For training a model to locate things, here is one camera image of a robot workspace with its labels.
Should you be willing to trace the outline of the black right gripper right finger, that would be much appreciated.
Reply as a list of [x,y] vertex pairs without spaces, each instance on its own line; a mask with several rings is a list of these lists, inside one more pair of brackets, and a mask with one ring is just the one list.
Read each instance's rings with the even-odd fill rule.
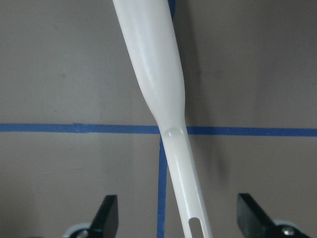
[[237,224],[245,238],[307,238],[290,222],[274,221],[248,193],[237,195]]

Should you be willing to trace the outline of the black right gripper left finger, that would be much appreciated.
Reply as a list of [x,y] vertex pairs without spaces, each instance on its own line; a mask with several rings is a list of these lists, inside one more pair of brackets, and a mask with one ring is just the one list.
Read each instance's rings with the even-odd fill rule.
[[117,195],[103,199],[91,223],[71,226],[64,233],[65,238],[115,238],[118,231]]

